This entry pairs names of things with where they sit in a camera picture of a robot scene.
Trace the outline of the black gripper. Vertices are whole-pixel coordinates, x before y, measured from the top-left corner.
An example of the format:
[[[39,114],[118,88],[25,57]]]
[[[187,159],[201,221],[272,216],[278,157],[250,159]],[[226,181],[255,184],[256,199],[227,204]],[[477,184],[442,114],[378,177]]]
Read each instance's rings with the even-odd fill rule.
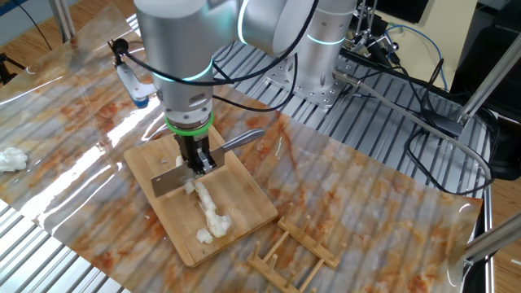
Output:
[[[203,176],[217,169],[217,163],[212,158],[208,131],[195,136],[175,134],[174,138],[180,147],[187,168],[196,173],[194,164],[197,164],[197,174]]]

